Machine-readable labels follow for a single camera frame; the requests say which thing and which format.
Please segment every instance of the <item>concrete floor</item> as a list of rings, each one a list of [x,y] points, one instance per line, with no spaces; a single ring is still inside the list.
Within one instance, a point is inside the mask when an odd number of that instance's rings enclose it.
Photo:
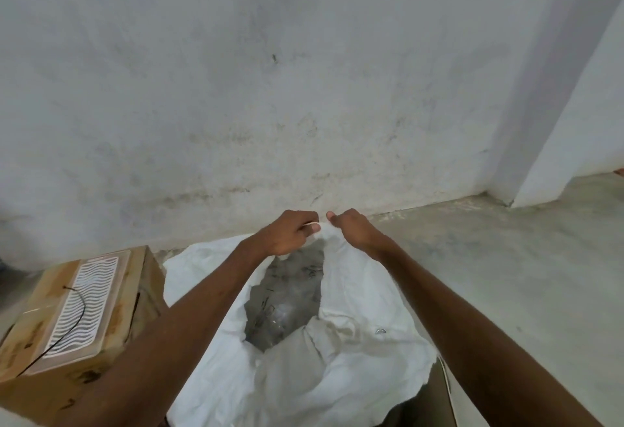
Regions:
[[[575,179],[559,201],[525,209],[476,196],[372,221],[525,348],[606,427],[621,425],[622,177]],[[0,336],[32,286],[32,279],[13,278],[11,301],[0,303]],[[7,300],[3,287],[0,301]],[[453,379],[451,391],[462,427],[487,425]],[[13,425],[2,412],[0,424]]]

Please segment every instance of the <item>forearm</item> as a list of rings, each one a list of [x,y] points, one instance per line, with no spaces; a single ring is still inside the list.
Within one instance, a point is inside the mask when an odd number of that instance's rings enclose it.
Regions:
[[[380,237],[372,256],[397,281],[457,381],[492,426],[600,423],[482,313]]]
[[[210,276],[150,324],[57,425],[158,425],[266,256],[256,242],[241,242]]]

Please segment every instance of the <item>black cord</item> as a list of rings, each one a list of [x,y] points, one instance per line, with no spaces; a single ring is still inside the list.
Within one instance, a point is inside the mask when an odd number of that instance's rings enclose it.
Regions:
[[[79,323],[80,323],[80,321],[82,320],[82,317],[84,317],[84,313],[85,313],[85,312],[86,312],[86,310],[87,310],[87,303],[85,302],[84,297],[82,297],[82,294],[80,293],[80,291],[79,291],[79,290],[77,290],[77,289],[74,289],[73,287],[69,287],[69,286],[65,286],[65,285],[63,286],[63,289],[69,289],[69,290],[72,290],[72,291],[74,291],[74,292],[78,295],[78,297],[80,297],[80,299],[81,299],[81,301],[82,301],[82,313],[80,314],[80,317],[78,317],[78,320],[76,321],[76,323],[74,323],[74,325],[73,325],[73,327],[72,327],[71,329],[67,330],[67,331],[66,331],[66,333],[65,333],[63,336],[61,336],[61,337],[60,337],[60,338],[59,338],[56,342],[54,342],[54,343],[52,344],[52,346],[50,346],[50,348],[48,348],[45,352],[41,353],[41,354],[40,354],[37,358],[35,358],[35,359],[31,362],[31,364],[30,364],[30,365],[28,365],[26,368],[22,369],[21,373],[20,373],[18,376],[21,376],[21,375],[23,375],[24,373],[26,373],[26,372],[27,372],[27,370],[28,370],[28,368],[30,368],[30,367],[31,367],[31,366],[33,366],[33,365],[34,365],[37,361],[39,361],[40,359],[42,359],[42,358],[46,355],[46,353],[47,353],[47,352],[49,352],[51,349],[53,349],[56,345],[58,345],[58,344],[60,343],[60,341],[61,341],[61,340],[63,340],[63,338],[65,338],[65,337],[66,337],[66,336],[68,336],[70,333],[72,333],[72,331],[73,331],[76,327],[78,327],[78,324],[79,324]]]

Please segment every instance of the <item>person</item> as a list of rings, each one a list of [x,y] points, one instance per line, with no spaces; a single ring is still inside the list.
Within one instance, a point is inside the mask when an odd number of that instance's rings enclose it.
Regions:
[[[600,425],[527,352],[357,210],[328,212],[327,218],[347,242],[386,267],[492,427]],[[316,212],[286,210],[243,240],[130,343],[56,426],[158,426],[254,269],[269,256],[300,248],[320,230],[318,221]]]

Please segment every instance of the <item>white cloth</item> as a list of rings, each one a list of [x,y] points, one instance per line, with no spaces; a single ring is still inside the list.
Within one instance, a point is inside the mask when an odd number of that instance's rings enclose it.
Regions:
[[[246,236],[198,243],[167,261],[167,303],[213,272]],[[267,258],[169,410],[174,427],[370,427],[425,384],[436,351],[418,335],[385,268],[330,224],[308,243],[316,239],[325,240],[318,317],[264,353],[244,341],[243,305]]]

